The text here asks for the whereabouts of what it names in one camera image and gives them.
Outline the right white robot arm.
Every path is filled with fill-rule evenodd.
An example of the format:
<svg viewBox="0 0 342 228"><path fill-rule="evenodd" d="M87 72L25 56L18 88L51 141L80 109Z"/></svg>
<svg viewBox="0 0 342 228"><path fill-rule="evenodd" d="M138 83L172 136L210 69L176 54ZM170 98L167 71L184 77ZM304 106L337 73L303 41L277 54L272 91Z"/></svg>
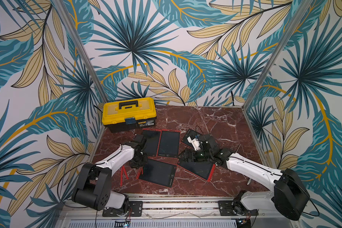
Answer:
<svg viewBox="0 0 342 228"><path fill-rule="evenodd" d="M257 181L268 190L252 193L241 191L226 211L246 215L256 210L277 211L282 216L298 221L310 200L310 195L297 173L291 169L273 169L226 148L194 151L185 149L178 158L185 162L210 162Z"/></svg>

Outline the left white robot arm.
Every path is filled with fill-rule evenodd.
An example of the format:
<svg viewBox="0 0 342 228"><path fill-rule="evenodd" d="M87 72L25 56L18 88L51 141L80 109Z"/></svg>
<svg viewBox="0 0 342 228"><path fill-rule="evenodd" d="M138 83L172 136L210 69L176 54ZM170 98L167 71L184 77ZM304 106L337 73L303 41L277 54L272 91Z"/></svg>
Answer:
<svg viewBox="0 0 342 228"><path fill-rule="evenodd" d="M118 216L130 212L129 197L112 191L112 176L127 162L133 169L147 164L147 153L144 152L146 137L136 135L125 142L110 156L96 163L85 163L80 170L71 200L82 206L101 211L111 209Z"/></svg>

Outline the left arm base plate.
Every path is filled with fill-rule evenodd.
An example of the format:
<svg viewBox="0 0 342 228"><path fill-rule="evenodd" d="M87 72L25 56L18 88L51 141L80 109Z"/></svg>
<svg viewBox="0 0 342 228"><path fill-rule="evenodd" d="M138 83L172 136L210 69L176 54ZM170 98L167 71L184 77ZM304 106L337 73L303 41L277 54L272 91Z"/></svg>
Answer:
<svg viewBox="0 0 342 228"><path fill-rule="evenodd" d="M102 217L105 218L120 218L120 217L141 217L143 211L142 201L127 201L119 208L105 207L102 213Z"/></svg>

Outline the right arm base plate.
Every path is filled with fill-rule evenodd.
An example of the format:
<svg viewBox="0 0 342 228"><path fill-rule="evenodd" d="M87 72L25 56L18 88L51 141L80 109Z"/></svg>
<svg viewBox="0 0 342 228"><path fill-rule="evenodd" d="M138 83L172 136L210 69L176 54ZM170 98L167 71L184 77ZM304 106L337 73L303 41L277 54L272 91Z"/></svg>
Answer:
<svg viewBox="0 0 342 228"><path fill-rule="evenodd" d="M248 210L241 202L235 200L218 201L218 209L221 216L256 216L258 210Z"/></svg>

